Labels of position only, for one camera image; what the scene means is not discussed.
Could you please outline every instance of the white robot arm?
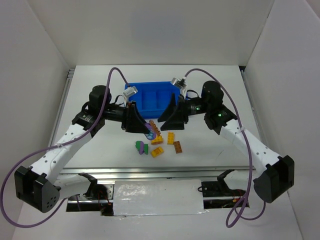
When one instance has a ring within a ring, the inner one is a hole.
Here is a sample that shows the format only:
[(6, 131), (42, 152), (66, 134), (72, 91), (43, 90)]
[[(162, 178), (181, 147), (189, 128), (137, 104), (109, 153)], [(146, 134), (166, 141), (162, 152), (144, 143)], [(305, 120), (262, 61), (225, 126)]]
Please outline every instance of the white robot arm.
[[(97, 179), (87, 173), (57, 179), (61, 170), (76, 152), (105, 125), (105, 120), (121, 122), (121, 128), (129, 133), (145, 135), (150, 133), (134, 101), (126, 102), (122, 107), (116, 103), (110, 103), (111, 94), (109, 93), (102, 117), (90, 133), (83, 136), (98, 119), (105, 92), (106, 86), (95, 86), (89, 94), (89, 102), (83, 105), (81, 112), (72, 120), (72, 125), (57, 142), (56, 148), (47, 151), (30, 167), (20, 166), (15, 171), (15, 189), (19, 199), (46, 213), (55, 206), (59, 199), (77, 194), (93, 197), (98, 194), (98, 191), (106, 191), (103, 185), (98, 184)], [(127, 88), (124, 92), (125, 99), (136, 92), (136, 88)]]
[(159, 117), (158, 122), (164, 122), (160, 128), (162, 131), (183, 130), (189, 116), (205, 114), (204, 121), (208, 128), (230, 141), (248, 157), (247, 144), (242, 134), (242, 131), (245, 132), (256, 169), (254, 190), (263, 201), (272, 203), (294, 185), (295, 163), (292, 158), (282, 157), (270, 150), (247, 129), (239, 126), (237, 116), (223, 105), (224, 92), (218, 82), (205, 82), (201, 97), (193, 98), (185, 98), (187, 86), (184, 78), (174, 78), (171, 83), (180, 88), (181, 95), (177, 104), (172, 96), (170, 104)]

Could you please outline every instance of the black bracket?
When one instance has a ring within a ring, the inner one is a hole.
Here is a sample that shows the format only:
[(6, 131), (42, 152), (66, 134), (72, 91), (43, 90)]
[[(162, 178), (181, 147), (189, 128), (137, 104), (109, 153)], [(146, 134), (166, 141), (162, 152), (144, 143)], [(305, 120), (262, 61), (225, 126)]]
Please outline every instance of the black bracket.
[(46, 175), (39, 175), (20, 166), (14, 173), (15, 193), (18, 199), (26, 202), (43, 213), (49, 212), (60, 197), (60, 187), (54, 186), (46, 179)]
[(201, 183), (203, 197), (234, 197), (244, 195), (246, 193), (244, 190), (230, 189), (225, 182), (225, 177), (233, 171), (234, 169), (226, 170), (216, 178), (217, 181), (203, 181)]
[(279, 156), (279, 161), (266, 165), (260, 177), (253, 180), (256, 194), (270, 204), (294, 185), (295, 162), (288, 155)]

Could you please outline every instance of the green lego brick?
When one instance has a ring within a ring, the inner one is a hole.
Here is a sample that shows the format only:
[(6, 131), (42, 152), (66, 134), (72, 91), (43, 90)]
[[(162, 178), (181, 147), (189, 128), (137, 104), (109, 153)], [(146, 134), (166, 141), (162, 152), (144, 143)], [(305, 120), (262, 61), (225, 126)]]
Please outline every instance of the green lego brick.
[(144, 145), (144, 153), (146, 154), (146, 155), (148, 155), (148, 150), (149, 150), (149, 146), (148, 146), (148, 144), (145, 144)]

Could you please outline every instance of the blue bin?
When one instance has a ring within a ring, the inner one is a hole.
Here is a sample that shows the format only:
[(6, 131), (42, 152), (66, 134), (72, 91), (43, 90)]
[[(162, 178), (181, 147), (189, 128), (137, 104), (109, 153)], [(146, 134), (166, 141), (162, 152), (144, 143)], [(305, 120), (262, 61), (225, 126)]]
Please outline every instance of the blue bin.
[(179, 88), (173, 86), (170, 81), (154, 82), (130, 82), (138, 92), (129, 98), (135, 101), (139, 113), (144, 119), (157, 119), (167, 108), (172, 93), (175, 95), (175, 102), (178, 102)]

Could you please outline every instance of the white enclosure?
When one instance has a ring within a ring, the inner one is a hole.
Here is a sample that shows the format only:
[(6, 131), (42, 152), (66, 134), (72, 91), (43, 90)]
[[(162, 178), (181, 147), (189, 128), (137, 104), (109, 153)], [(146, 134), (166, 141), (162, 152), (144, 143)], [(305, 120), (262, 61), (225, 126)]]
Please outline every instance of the white enclosure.
[[(246, 66), (243, 80), (262, 141), (295, 161), (295, 185), (288, 192), (289, 198), (284, 194), (270, 205), (265, 218), (256, 223), (240, 221), (230, 231), (224, 229), (225, 209), (217, 215), (210, 212), (190, 219), (153, 216), (150, 220), (104, 222), (87, 214), (98, 223), (92, 226), (86, 216), (66, 214), (60, 209), (52, 219), (57, 228), (81, 218), (71, 227), (78, 234), (67, 235), (64, 229), (50, 237), (89, 239), (92, 235), (88, 231), (92, 231), (96, 239), (209, 239), (215, 234), (218, 239), (301, 239), (301, 235), (306, 240), (316, 239), (320, 236), (320, 212), (316, 207), (320, 196), (319, 16), (317, 0), (1, 1), (0, 181), (19, 159), (48, 145), (67, 73), (76, 66)], [(246, 117), (253, 121), (250, 114)], [(68, 116), (62, 116), (62, 124)], [(256, 126), (250, 127), (258, 135)], [(22, 208), (12, 177), (5, 189), (4, 204), (14, 221), (21, 209), (20, 221), (30, 219), (34, 223), (44, 218), (39, 212), (33, 215), (28, 206)], [(217, 217), (221, 222), (212, 222)], [(291, 220), (282, 226), (273, 222), (277, 218), (285, 221), (286, 217)], [(296, 221), (301, 235), (296, 231)], [(95, 231), (96, 227), (105, 228), (109, 235)], [(128, 229), (123, 235), (122, 228)], [(15, 229), (0, 216), (3, 240), (46, 239), (44, 235), (50, 229), (48, 225)], [(250, 231), (259, 237), (246, 238)]]

